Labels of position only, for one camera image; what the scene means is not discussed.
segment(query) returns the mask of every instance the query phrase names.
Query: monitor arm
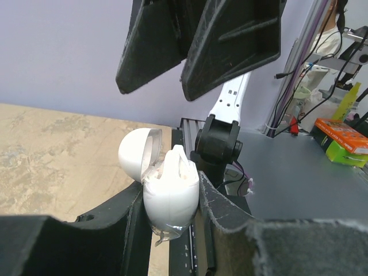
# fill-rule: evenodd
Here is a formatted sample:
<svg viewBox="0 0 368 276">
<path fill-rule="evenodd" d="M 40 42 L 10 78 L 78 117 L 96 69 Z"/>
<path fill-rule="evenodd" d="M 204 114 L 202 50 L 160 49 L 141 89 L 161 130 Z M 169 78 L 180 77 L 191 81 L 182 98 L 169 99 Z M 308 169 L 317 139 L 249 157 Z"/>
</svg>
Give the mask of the monitor arm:
<svg viewBox="0 0 368 276">
<path fill-rule="evenodd" d="M 192 160 L 212 184 L 218 187 L 224 179 L 227 164 L 237 160 L 243 143 L 237 140 L 240 114 L 251 73 L 246 73 L 223 85 L 214 107 L 210 111 L 195 140 Z"/>
</svg>

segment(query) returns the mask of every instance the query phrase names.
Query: gray tabletop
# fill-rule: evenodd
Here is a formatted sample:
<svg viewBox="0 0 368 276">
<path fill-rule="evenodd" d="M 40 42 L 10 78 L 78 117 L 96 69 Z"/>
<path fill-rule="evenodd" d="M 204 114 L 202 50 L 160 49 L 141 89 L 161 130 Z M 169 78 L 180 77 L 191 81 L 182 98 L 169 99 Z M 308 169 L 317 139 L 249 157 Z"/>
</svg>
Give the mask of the gray tabletop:
<svg viewBox="0 0 368 276">
<path fill-rule="evenodd" d="M 254 179 L 247 196 L 259 219 L 368 219 L 368 183 L 361 170 L 328 160 L 309 136 L 271 139 L 242 132 L 239 162 Z"/>
</svg>

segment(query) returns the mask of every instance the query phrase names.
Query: white wall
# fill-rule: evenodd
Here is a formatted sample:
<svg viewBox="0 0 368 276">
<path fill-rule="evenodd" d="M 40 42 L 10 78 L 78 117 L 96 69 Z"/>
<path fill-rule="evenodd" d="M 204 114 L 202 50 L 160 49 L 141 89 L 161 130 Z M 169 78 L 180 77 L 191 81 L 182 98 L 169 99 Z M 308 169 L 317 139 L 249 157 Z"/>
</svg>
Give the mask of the white wall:
<svg viewBox="0 0 368 276">
<path fill-rule="evenodd" d="M 350 0 L 346 6 L 346 27 L 358 29 L 362 26 L 368 26 L 368 1 L 367 0 Z M 352 41 L 349 39 L 344 39 L 343 41 L 343 51 L 351 45 Z M 320 84 L 319 88 L 329 89 L 330 86 L 335 82 L 335 76 L 329 75 Z M 363 92 L 368 88 L 368 66 L 363 66 L 359 74 L 356 76 L 355 80 L 361 82 L 361 90 Z M 368 97 L 366 97 L 360 104 L 358 108 L 358 113 L 363 115 L 368 111 Z"/>
<path fill-rule="evenodd" d="M 288 0 L 282 19 L 282 57 L 256 70 L 242 126 L 267 119 L 291 46 L 312 0 Z M 130 95 L 115 75 L 128 31 L 132 0 L 0 1 L 0 102 L 178 126 L 182 117 L 205 119 L 219 89 L 186 102 L 182 66 Z"/>
</svg>

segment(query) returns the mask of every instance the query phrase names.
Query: beige surface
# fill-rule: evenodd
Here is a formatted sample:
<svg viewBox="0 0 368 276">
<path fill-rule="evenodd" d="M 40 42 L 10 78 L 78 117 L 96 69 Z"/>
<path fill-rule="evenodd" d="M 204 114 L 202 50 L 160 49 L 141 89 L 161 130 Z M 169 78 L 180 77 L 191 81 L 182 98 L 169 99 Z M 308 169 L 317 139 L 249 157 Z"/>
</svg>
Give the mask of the beige surface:
<svg viewBox="0 0 368 276">
<path fill-rule="evenodd" d="M 0 214 L 75 221 L 131 184 L 117 150 L 141 127 L 162 128 L 170 149 L 169 127 L 0 104 Z M 168 243 L 152 248 L 149 275 L 168 275 Z"/>
</svg>

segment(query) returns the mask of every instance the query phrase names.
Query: white rounded lid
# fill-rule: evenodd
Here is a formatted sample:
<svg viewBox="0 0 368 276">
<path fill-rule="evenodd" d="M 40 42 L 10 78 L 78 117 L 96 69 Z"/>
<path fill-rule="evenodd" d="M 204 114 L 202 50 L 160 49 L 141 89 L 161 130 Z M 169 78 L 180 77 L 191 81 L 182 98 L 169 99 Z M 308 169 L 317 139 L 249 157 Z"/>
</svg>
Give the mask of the white rounded lid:
<svg viewBox="0 0 368 276">
<path fill-rule="evenodd" d="M 138 128 L 129 132 L 119 146 L 119 162 L 125 173 L 135 181 L 142 179 L 160 156 L 162 130 Z"/>
</svg>

